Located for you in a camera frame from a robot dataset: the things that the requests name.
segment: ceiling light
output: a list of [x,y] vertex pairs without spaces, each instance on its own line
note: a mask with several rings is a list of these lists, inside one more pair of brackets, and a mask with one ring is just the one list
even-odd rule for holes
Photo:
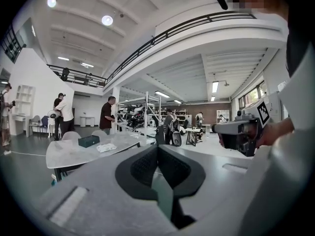
[[59,59],[62,59],[62,60],[66,60],[66,61],[69,61],[69,59],[67,58],[63,58],[63,57],[58,57]]
[[166,94],[164,94],[164,93],[162,93],[162,92],[160,92],[160,91],[156,91],[156,94],[159,94],[159,95],[161,95],[161,96],[163,96],[163,97],[165,97],[165,98],[169,98],[168,95],[166,95]]
[[217,92],[218,91],[218,86],[219,86],[219,82],[218,81],[214,81],[212,83],[212,92]]
[[34,37],[36,37],[33,25],[31,26],[31,31],[32,31]]
[[86,65],[86,66],[89,66],[89,67],[94,67],[93,65],[89,65],[89,64],[86,64],[86,63],[82,63],[83,65]]
[[104,16],[102,18],[103,25],[109,26],[113,23],[113,18],[111,16]]
[[47,0],[47,4],[49,7],[54,8],[57,4],[57,0]]

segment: black t-shirt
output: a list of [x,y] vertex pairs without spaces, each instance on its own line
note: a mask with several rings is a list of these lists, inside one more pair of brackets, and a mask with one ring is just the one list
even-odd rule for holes
[[99,128],[104,129],[104,128],[112,128],[112,122],[108,119],[105,118],[105,116],[110,117],[112,112],[112,106],[106,102],[102,110],[100,112],[100,120],[99,120]]
[[289,35],[286,43],[286,68],[291,77],[299,67],[309,44],[315,44],[314,24],[301,14],[305,8],[290,7],[288,15]]

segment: shorts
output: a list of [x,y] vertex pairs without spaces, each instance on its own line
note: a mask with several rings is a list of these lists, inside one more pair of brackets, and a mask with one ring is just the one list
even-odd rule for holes
[[2,129],[8,129],[8,128],[9,128],[8,116],[2,116],[1,128],[2,128]]

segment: person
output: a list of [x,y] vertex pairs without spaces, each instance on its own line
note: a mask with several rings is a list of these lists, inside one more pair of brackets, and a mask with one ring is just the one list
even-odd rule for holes
[[170,144],[170,142],[172,141],[172,144],[174,144],[173,142],[173,132],[171,130],[171,125],[173,124],[174,121],[176,121],[176,115],[173,114],[171,109],[167,109],[166,110],[166,118],[164,121],[164,133],[165,133],[165,144]]
[[203,121],[202,115],[203,115],[202,112],[199,112],[198,114],[196,114],[196,127],[198,128],[202,128],[202,121]]
[[112,128],[112,122],[115,122],[112,113],[112,106],[116,103],[116,98],[110,96],[108,101],[103,105],[100,111],[99,128],[103,130],[107,135],[110,134],[110,129]]
[[[258,9],[263,13],[274,13],[284,18],[288,23],[289,35],[286,43],[286,67],[291,77],[298,68],[307,48],[315,45],[314,28],[312,24],[302,22],[305,20],[301,13],[311,8],[311,0],[239,0],[246,8]],[[277,138],[291,133],[294,130],[290,118],[281,122],[269,123],[265,126],[256,147],[271,146]],[[255,127],[249,129],[249,137],[255,137]],[[223,146],[221,135],[219,142]]]
[[61,122],[61,138],[66,132],[74,131],[74,116],[72,113],[72,104],[66,97],[54,108],[55,111],[61,111],[63,122]]
[[2,110],[1,128],[2,128],[2,146],[8,146],[10,144],[10,129],[9,129],[9,117],[8,111],[13,107],[13,104],[9,104],[9,91],[12,89],[11,84],[7,83],[4,90],[1,92],[3,95],[4,108]]
[[[54,107],[57,107],[59,105],[59,103],[63,100],[64,94],[63,93],[59,93],[58,94],[58,98],[55,99],[54,101]],[[59,125],[61,125],[61,123],[63,122],[63,116],[60,115],[59,117],[55,118],[55,141],[59,140]]]

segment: backpack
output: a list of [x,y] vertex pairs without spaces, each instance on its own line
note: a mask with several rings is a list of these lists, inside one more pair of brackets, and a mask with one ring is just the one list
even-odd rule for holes
[[4,92],[4,94],[1,93],[1,115],[2,115],[2,112],[3,110],[5,109],[5,102],[4,102],[4,95],[8,93],[8,92]]
[[169,129],[170,129],[170,132],[179,132],[179,121],[178,121],[178,119],[176,118],[176,116],[174,117],[173,115],[171,115],[172,116],[172,121],[171,121],[171,123],[170,123],[170,125],[169,125]]

